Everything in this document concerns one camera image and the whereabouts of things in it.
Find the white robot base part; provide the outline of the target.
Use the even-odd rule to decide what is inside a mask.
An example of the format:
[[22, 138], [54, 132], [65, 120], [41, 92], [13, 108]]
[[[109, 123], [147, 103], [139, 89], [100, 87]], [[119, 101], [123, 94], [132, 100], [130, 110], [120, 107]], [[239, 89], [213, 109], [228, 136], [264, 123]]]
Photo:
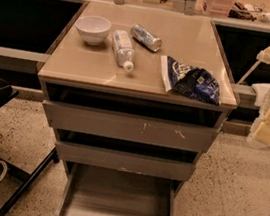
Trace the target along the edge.
[[262, 102], [264, 101], [265, 95], [270, 90], [270, 84], [269, 83], [253, 83], [251, 88], [254, 90], [256, 94], [256, 100], [254, 101], [255, 106], [262, 105]]

